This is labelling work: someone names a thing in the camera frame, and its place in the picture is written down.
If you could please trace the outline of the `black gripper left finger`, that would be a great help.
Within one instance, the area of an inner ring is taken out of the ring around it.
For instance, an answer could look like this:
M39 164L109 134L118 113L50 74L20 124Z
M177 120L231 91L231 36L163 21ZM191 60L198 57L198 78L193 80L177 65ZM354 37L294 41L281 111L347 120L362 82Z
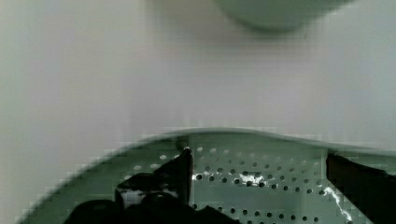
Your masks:
M114 200L91 200L74 208L64 224L240 224L207 206L189 205L193 158L188 148L151 173L119 183Z

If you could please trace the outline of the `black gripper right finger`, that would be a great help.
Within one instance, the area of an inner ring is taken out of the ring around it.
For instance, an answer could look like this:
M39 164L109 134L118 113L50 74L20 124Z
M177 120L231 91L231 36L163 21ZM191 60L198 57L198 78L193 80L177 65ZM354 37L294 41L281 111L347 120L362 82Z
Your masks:
M329 154L326 177L374 224L395 224L395 176L381 169Z

